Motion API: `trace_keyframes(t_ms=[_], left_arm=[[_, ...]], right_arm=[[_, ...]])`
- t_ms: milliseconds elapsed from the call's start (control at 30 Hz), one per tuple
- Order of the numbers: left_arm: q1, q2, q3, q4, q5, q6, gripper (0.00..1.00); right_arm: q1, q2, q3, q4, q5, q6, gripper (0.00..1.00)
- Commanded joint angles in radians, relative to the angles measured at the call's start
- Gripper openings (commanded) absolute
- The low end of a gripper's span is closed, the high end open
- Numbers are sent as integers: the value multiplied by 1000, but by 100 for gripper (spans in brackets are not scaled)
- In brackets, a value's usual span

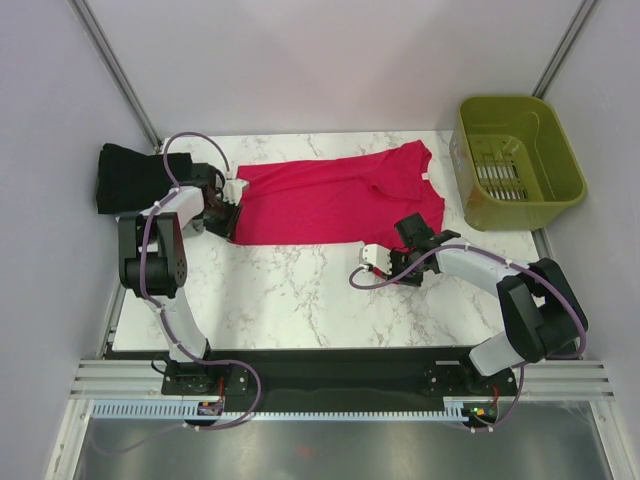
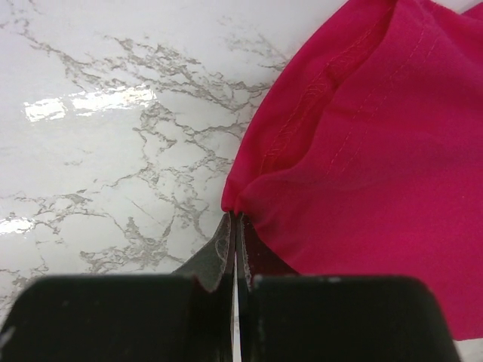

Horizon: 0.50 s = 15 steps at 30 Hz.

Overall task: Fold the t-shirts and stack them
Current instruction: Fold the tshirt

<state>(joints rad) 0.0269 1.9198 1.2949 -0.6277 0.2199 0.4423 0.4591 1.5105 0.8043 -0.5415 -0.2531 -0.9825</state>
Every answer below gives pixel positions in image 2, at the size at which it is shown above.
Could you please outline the pink red t shirt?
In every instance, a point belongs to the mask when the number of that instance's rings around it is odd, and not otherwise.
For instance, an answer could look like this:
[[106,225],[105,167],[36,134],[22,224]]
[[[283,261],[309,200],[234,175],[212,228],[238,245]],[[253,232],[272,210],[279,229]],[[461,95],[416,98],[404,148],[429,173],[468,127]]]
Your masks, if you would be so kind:
[[482,336],[482,6],[349,1],[260,104],[224,211],[305,275],[407,275]]

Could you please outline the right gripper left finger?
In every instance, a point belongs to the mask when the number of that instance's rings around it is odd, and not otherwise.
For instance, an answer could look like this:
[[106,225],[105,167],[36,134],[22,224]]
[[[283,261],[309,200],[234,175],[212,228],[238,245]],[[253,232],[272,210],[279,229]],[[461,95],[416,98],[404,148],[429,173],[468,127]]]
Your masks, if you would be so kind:
[[168,274],[32,282],[1,330],[3,361],[230,361],[234,219]]

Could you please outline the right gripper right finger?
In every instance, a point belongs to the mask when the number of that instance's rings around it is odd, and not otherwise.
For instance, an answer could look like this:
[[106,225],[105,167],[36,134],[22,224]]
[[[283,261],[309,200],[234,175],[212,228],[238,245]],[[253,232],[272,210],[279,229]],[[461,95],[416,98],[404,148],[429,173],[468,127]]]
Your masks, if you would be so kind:
[[435,297],[402,276],[297,274],[236,220],[244,361],[457,361]]

